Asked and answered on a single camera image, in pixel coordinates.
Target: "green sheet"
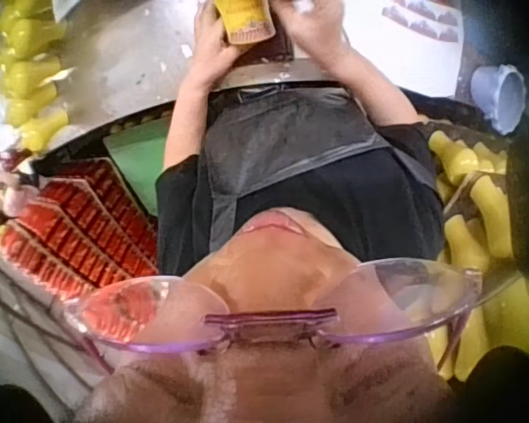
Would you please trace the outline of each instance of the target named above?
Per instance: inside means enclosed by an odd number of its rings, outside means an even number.
[[[144,123],[104,138],[104,145],[143,206],[157,216],[155,181],[162,159],[170,119]]]

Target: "woman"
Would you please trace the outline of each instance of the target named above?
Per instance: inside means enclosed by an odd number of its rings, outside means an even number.
[[[442,205],[427,140],[401,91],[342,41],[342,2],[316,0],[303,14],[289,0],[272,7],[376,128],[342,90],[288,87],[250,99],[236,93],[239,103],[206,128],[209,92],[243,52],[223,42],[223,24],[207,3],[157,181],[160,273],[183,275],[184,289],[209,288],[221,298],[213,305],[231,313],[283,312],[311,309],[360,262],[434,259],[443,246]],[[373,313],[395,306],[371,282],[339,301],[355,322],[376,325]],[[198,307],[186,296],[167,300],[134,341],[168,342],[181,327],[189,333],[184,325],[199,322]],[[280,338],[237,337],[222,353],[128,356],[76,421],[450,417],[451,392],[424,338],[327,350]]]
[[[27,203],[39,194],[40,176],[0,169],[0,187],[4,188],[4,197],[0,197],[0,225],[3,225],[8,219],[17,218]]]

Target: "gray apron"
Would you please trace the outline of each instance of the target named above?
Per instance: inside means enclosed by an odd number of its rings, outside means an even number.
[[[365,152],[393,148],[343,89],[299,88],[225,108],[209,128],[202,152],[212,191],[210,251],[233,235],[237,201],[292,176]],[[431,173],[393,149],[421,183]]]

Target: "black shirt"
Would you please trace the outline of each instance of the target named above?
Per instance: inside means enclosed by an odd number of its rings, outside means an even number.
[[[432,175],[427,139],[416,125],[378,129]],[[156,182],[161,274],[183,275],[209,254],[212,195],[207,168],[190,156]],[[241,198],[235,231],[259,212],[293,207],[311,213],[362,261],[434,259],[443,247],[443,205],[417,182],[391,148],[365,152],[293,176]]]

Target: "eyeglasses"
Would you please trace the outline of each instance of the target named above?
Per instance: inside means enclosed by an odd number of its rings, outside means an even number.
[[[480,290],[479,271],[398,258],[357,265],[307,310],[231,313],[206,286],[155,276],[68,301],[65,315],[91,338],[140,353],[204,352],[231,343],[303,340],[315,347],[374,344],[414,338],[453,323],[442,364]]]

